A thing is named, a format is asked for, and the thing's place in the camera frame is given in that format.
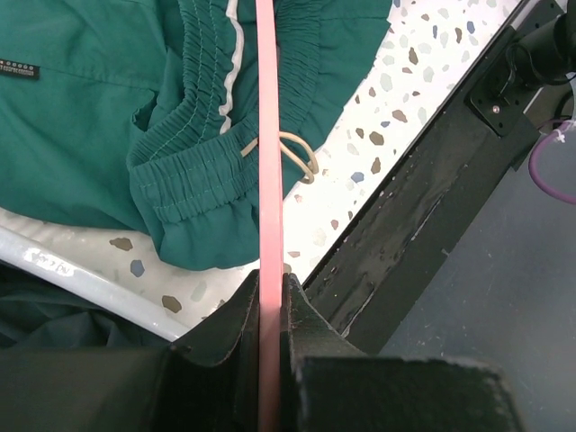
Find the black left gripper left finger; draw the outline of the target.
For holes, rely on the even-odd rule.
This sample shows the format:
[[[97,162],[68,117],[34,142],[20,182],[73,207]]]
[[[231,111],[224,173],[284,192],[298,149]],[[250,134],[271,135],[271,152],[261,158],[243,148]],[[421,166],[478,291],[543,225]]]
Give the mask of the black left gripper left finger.
[[[169,345],[2,351],[1,429],[257,430],[258,286]]]

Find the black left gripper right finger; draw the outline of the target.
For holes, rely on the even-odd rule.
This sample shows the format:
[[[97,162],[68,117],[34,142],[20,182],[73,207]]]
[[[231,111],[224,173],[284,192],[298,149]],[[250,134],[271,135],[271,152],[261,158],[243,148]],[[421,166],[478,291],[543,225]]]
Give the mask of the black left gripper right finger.
[[[462,357],[368,355],[283,277],[283,431],[524,431],[509,384]]]

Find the pink hanger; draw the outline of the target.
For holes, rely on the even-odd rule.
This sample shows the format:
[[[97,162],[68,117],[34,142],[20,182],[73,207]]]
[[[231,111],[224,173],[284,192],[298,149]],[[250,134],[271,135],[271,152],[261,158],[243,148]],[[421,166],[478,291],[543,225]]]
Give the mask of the pink hanger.
[[[281,307],[283,284],[283,180],[279,137],[275,14],[256,1],[259,95],[259,378],[261,432],[280,429]]]

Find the green shorts with drawstring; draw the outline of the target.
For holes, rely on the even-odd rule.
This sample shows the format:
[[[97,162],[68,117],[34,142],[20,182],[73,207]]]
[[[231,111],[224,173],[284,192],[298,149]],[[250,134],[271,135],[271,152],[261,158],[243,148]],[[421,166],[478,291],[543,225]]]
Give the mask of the green shorts with drawstring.
[[[252,1],[2,2],[2,207],[188,270],[256,260],[257,23]]]

